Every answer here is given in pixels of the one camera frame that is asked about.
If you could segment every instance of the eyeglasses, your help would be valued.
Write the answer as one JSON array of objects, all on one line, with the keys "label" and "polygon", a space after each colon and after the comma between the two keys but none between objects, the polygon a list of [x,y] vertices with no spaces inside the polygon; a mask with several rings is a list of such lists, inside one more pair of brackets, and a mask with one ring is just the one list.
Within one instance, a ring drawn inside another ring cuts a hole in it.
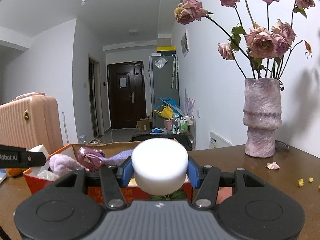
[{"label": "eyeglasses", "polygon": [[284,143],[284,142],[282,142],[282,141],[276,140],[276,150],[289,151],[289,145]]}]

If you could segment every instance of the door frame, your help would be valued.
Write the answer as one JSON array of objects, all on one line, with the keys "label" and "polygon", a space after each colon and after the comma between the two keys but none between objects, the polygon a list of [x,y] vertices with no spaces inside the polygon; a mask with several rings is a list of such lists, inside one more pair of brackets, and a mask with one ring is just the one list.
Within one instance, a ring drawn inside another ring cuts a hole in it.
[{"label": "door frame", "polygon": [[108,101],[109,101],[109,111],[110,111],[110,126],[112,129],[112,115],[115,114],[113,113],[113,108],[111,106],[111,92],[110,92],[110,67],[115,66],[115,65],[131,65],[131,64],[140,64],[140,69],[141,69],[141,75],[142,75],[142,93],[143,93],[143,103],[144,103],[144,110],[147,114],[147,104],[146,104],[146,91],[145,91],[145,84],[144,84],[144,67],[143,67],[143,60],[138,60],[138,61],[128,61],[128,62],[119,62],[119,63],[113,63],[113,64],[107,64],[107,76],[108,76]]},{"label": "door frame", "polygon": [[90,122],[93,134],[93,124],[92,124],[92,116],[91,116],[91,106],[90,106],[90,61],[94,63],[94,94],[95,94],[95,107],[96,107],[96,118],[98,124],[98,135],[104,135],[104,125],[103,125],[103,114],[102,114],[102,101],[101,101],[101,82],[100,82],[100,61],[96,60],[90,54],[88,54],[88,93],[89,93],[89,107],[90,107]]}]

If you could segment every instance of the orange fruit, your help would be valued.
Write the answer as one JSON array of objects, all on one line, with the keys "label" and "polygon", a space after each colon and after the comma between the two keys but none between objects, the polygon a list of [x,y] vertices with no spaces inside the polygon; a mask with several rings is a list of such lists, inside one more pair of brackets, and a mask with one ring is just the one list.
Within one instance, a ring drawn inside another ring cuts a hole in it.
[{"label": "orange fruit", "polygon": [[23,169],[22,168],[10,168],[7,169],[7,172],[12,176],[19,176],[22,173]]}]

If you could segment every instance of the pink textured vase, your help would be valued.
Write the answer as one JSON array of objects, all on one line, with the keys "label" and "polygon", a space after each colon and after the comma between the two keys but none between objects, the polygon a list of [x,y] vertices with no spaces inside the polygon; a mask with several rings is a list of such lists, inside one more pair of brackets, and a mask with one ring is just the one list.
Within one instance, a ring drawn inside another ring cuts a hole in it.
[{"label": "pink textured vase", "polygon": [[243,123],[248,127],[245,153],[269,158],[275,153],[275,131],[282,125],[279,81],[247,78],[244,90]]}]

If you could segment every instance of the dark brown door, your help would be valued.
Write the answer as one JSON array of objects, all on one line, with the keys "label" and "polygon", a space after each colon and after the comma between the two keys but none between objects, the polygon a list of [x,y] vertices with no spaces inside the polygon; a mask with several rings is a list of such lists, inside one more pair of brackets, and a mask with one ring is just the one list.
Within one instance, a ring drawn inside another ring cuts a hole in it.
[{"label": "dark brown door", "polygon": [[146,118],[143,61],[108,65],[111,128],[134,128]]}]

